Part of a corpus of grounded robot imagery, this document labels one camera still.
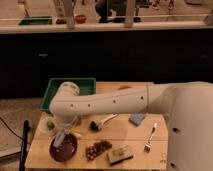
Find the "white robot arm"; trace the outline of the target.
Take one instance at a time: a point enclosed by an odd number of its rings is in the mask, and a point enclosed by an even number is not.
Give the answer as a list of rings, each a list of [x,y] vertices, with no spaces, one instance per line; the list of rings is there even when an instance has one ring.
[[[61,86],[49,110],[62,125],[77,115],[153,113],[167,117],[167,171],[213,171],[213,83],[153,84],[78,95]]]

